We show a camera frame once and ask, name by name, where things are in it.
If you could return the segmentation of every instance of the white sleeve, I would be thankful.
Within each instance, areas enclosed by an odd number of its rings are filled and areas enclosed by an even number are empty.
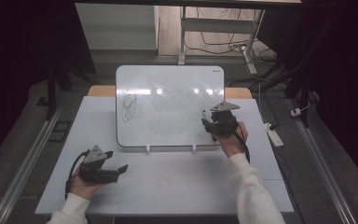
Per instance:
[[[237,196],[237,213],[240,224],[280,224],[282,214],[264,188],[257,170],[249,165],[243,153],[228,159],[231,186]]]
[[[48,224],[87,224],[86,210],[90,201],[68,193],[68,198],[60,212],[54,212]]]

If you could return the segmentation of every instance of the power strip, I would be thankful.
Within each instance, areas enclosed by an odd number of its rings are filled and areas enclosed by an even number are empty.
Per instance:
[[[269,127],[271,126],[270,123],[265,123],[264,127],[266,128],[266,132],[268,134],[269,140],[271,140],[272,144],[275,147],[281,147],[283,146],[283,141],[281,140],[281,138],[279,137],[279,135],[277,134],[277,132],[275,132],[275,130],[270,130]]]

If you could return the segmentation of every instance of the white tabletop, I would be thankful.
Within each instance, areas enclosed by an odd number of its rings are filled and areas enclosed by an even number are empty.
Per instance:
[[[247,146],[251,165],[258,169],[264,185],[282,212],[293,206],[282,180],[255,100],[228,100],[240,105],[234,110],[249,131]],[[106,170],[128,164],[127,173],[117,183],[100,189],[87,213],[101,216],[183,216],[234,215],[234,193],[229,185],[227,157],[219,149],[197,151],[129,152],[116,139],[114,97],[85,97],[68,135],[56,167],[35,213],[50,216],[64,204],[64,185],[75,158],[98,145],[113,150],[113,158],[103,165]]]

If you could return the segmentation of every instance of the person's right hand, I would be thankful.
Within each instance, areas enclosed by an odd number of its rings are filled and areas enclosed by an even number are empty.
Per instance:
[[[237,134],[242,137],[243,141],[246,142],[248,138],[248,131],[246,131],[245,124],[242,121],[238,121],[238,128],[236,130]],[[243,153],[243,148],[240,141],[232,134],[229,137],[223,137],[219,135],[213,135],[217,141],[219,141],[220,146],[226,155],[230,158],[238,153]]]

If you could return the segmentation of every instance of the wooden table edge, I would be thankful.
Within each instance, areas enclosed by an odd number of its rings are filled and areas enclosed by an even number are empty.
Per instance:
[[[89,88],[88,96],[116,96],[116,86],[95,85]],[[225,88],[226,99],[253,99],[252,94],[247,88]]]

